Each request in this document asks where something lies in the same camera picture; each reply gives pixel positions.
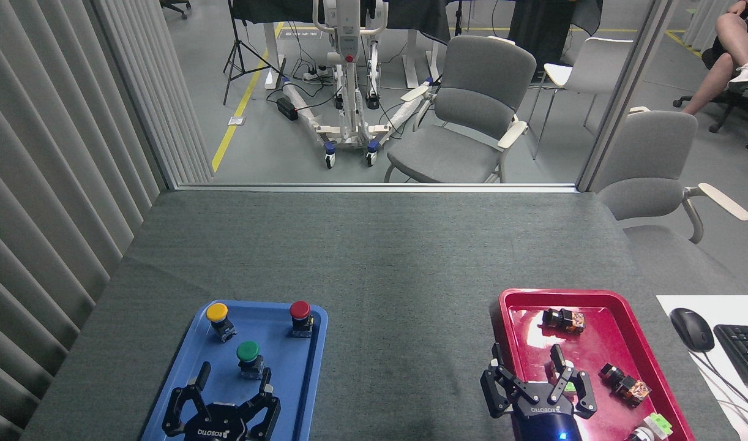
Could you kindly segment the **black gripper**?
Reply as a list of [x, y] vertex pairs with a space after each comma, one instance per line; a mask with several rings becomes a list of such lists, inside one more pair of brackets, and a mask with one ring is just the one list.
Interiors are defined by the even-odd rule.
[[[567, 383], [573, 383], [578, 404], [575, 413], [590, 419], [598, 405], [589, 374], [565, 360], [561, 346], [553, 344], [550, 357], [559, 377], [556, 385], [520, 380], [503, 365], [499, 343], [492, 346], [492, 359], [481, 374], [481, 389], [492, 418], [501, 418], [513, 404], [513, 424], [517, 440], [579, 440], [573, 403], [564, 395]], [[534, 396], [539, 402], [534, 404]]]
[[[162, 430], [166, 435], [175, 437], [184, 434], [184, 440], [271, 439], [281, 410], [280, 399], [274, 396], [270, 383], [271, 370], [264, 368], [259, 392], [239, 407], [205, 404], [201, 391], [205, 388], [210, 371], [210, 363], [203, 362], [200, 373], [192, 382], [173, 389], [162, 419]], [[187, 400], [192, 400], [196, 414], [184, 423], [181, 413]], [[249, 426], [249, 422], [264, 409], [264, 419]]]

